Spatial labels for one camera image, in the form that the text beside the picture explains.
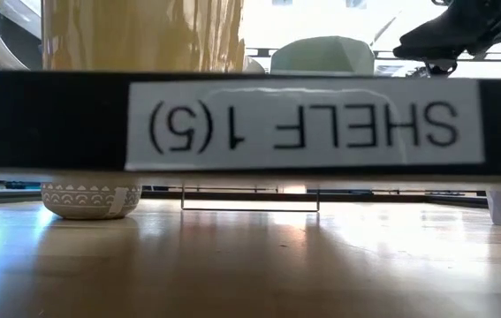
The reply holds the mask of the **white patterned bowl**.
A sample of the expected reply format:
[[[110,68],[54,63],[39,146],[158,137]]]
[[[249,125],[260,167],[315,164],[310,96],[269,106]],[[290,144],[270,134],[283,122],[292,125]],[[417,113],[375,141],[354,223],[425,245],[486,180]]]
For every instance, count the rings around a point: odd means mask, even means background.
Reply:
[[[42,203],[49,211],[70,220],[120,219],[134,211],[142,187],[115,182],[44,182]]]

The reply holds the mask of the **white paper shelf label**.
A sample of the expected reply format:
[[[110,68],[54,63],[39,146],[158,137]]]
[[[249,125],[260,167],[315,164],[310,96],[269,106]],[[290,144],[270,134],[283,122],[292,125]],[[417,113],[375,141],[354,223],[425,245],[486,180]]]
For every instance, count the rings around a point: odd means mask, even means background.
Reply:
[[[130,171],[481,164],[471,79],[291,78],[130,86]]]

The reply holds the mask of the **wooden shelf black metal frame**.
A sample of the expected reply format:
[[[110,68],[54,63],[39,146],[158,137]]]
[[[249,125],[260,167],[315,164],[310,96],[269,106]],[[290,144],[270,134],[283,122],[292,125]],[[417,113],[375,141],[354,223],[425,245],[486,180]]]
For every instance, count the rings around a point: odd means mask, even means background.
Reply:
[[[130,171],[125,167],[133,83],[275,78],[474,80],[479,87],[485,160],[481,164],[246,170]],[[501,191],[501,79],[0,71],[0,180],[62,178],[155,186]]]

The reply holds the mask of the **yellow mug white interior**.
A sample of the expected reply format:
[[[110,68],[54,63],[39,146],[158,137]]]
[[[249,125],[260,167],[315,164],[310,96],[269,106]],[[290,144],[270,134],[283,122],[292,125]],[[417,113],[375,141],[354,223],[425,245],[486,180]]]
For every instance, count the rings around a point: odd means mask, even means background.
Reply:
[[[41,0],[55,71],[240,72],[244,0]]]

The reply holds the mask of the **teal green mug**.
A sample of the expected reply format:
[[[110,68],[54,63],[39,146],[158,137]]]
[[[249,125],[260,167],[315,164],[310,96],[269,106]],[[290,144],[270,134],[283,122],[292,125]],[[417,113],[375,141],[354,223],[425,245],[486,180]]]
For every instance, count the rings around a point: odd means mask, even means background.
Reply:
[[[373,76],[375,55],[370,46],[342,36],[319,36],[291,42],[271,57],[270,73]]]

